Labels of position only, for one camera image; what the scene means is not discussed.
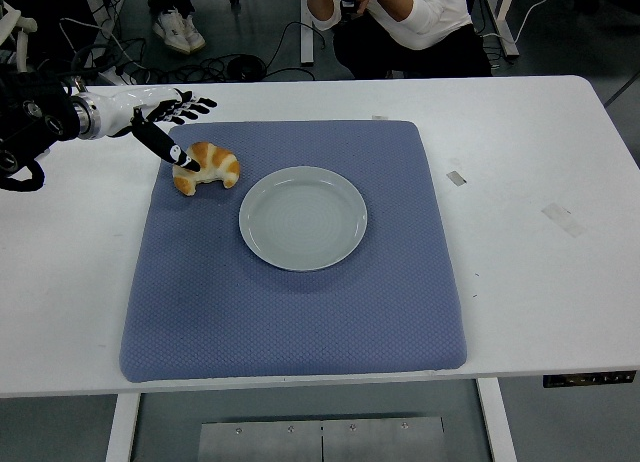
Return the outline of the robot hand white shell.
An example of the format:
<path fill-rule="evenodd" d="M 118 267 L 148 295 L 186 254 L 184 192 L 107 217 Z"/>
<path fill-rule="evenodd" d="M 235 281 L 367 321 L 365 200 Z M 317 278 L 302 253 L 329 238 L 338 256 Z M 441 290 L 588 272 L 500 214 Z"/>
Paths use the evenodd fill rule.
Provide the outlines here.
<path fill-rule="evenodd" d="M 213 100 L 190 90 L 159 86 L 113 96 L 91 94 L 88 104 L 93 111 L 93 138 L 131 134 L 160 159 L 193 172 L 200 170 L 200 164 L 156 124 L 195 120 L 217 106 Z"/>

